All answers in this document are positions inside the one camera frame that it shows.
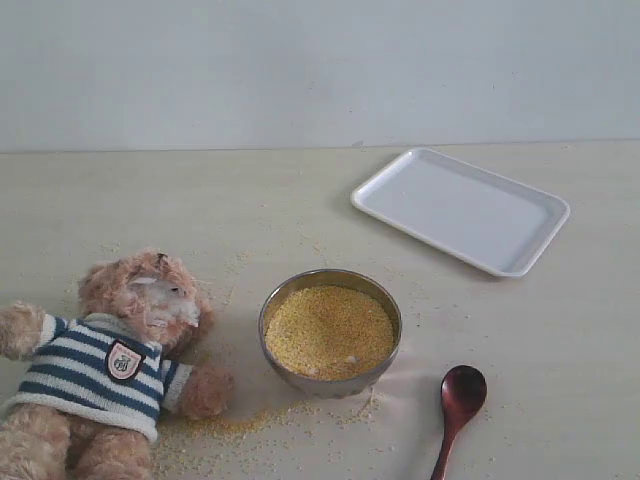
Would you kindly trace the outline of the steel bowl of millet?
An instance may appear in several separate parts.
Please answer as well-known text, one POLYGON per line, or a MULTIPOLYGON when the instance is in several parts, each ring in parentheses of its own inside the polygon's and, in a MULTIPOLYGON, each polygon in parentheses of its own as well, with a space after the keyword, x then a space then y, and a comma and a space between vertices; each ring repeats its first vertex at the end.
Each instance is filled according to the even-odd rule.
POLYGON ((375 280, 343 269, 316 269, 278 285, 258 319, 265 359, 284 382, 329 399, 361 393, 399 352, 402 315, 375 280))

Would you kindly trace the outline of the brown teddy bear striped sweater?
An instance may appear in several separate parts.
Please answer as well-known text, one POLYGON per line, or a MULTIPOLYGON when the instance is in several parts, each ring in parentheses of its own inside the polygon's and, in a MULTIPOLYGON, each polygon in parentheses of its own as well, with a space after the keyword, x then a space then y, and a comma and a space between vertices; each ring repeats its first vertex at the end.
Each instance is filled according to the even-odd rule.
POLYGON ((92 266, 81 315, 17 302, 1 311, 1 354, 28 369, 6 402, 5 479, 149 479, 162 411, 209 419, 228 406, 232 374, 178 355, 213 311, 181 260, 144 250, 92 266))

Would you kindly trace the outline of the dark red wooden spoon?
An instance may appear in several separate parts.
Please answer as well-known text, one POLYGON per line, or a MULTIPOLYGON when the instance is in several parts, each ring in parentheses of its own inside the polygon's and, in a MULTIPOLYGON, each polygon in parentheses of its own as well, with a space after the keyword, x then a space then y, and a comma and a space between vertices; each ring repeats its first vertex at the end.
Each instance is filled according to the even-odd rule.
POLYGON ((431 480, 442 480, 454 441, 459 432, 482 409, 487 398, 484 375, 470 365, 452 367, 443 377, 440 387, 440 403, 444 421, 443 439, 431 480))

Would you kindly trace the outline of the white rectangular plastic tray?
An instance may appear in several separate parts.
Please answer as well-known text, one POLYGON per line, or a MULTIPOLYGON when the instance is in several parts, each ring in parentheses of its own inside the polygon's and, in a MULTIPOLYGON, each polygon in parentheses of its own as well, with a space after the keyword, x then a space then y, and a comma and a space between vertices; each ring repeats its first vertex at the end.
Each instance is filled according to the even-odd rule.
POLYGON ((426 147, 396 156, 351 203, 498 278, 526 275, 571 213, 558 196, 426 147))

